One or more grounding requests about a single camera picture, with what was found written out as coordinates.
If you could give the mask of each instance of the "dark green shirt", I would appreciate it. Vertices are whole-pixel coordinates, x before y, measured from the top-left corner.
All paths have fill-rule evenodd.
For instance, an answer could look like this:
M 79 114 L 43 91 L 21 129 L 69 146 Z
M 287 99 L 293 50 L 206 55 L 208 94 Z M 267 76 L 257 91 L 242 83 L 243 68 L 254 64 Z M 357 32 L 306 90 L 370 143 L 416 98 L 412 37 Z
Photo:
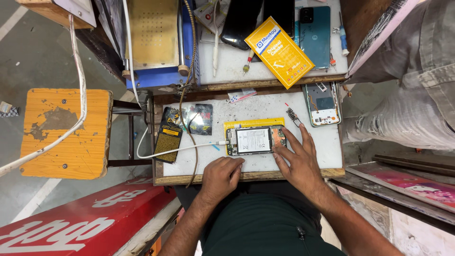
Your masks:
M 297 226 L 305 231 L 304 240 Z M 268 194 L 242 195 L 228 204 L 202 251 L 204 256 L 345 255 L 324 242 L 308 217 Z

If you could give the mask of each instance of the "blue tape strip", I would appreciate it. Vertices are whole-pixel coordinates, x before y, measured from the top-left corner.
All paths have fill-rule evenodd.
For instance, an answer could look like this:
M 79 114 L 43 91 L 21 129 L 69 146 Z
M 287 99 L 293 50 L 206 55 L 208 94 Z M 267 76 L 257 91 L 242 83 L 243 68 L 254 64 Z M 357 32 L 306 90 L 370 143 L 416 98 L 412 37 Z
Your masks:
M 215 146 L 215 145 L 212 145 L 212 146 L 213 146 L 214 148 L 216 148 L 218 151 L 220 151 L 220 149 L 219 149 L 217 146 Z

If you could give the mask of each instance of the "screen separator machine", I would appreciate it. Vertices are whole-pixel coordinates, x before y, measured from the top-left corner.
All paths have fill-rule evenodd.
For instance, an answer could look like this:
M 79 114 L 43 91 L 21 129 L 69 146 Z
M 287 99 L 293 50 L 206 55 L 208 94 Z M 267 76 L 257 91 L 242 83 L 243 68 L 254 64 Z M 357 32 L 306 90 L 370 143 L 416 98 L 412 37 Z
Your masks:
M 190 8 L 195 9 L 194 1 L 187 1 Z M 192 26 L 185 2 L 130 0 L 128 11 L 133 45 L 133 71 L 138 93 L 180 95 L 190 72 L 193 54 Z M 123 76 L 126 78 L 127 89 L 132 90 L 128 47 L 126 40 L 127 60 Z M 187 92 L 197 90 L 200 85 L 196 45 L 193 70 L 190 82 L 186 86 Z

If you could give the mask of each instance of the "yellow stool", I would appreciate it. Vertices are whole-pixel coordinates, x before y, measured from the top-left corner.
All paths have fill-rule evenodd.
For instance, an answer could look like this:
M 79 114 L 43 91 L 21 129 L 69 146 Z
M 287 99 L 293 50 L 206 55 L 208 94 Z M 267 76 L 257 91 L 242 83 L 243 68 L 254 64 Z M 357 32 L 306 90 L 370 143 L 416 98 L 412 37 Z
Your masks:
M 112 114 L 128 115 L 128 160 L 108 160 Z M 51 144 L 79 119 L 79 89 L 31 89 L 27 93 L 23 157 Z M 134 159 L 133 117 L 143 115 L 137 103 L 114 100 L 111 91 L 87 90 L 87 117 L 83 125 L 53 149 L 23 164 L 23 176 L 96 179 L 108 167 L 152 164 L 151 159 Z

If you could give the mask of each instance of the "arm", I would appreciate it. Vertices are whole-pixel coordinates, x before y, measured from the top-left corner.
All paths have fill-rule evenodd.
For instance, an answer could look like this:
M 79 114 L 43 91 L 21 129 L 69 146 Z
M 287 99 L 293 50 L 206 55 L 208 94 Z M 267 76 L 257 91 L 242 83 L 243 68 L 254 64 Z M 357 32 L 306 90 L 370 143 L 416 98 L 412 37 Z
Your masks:
M 273 148 L 273 157 L 283 176 L 321 211 L 350 255 L 402 256 L 398 249 L 324 183 L 313 138 L 303 124 L 299 128 L 303 144 L 283 128 L 295 153 L 285 147 Z
M 237 187 L 243 158 L 221 157 L 204 169 L 202 189 L 164 243 L 159 256 L 193 256 L 210 214 Z

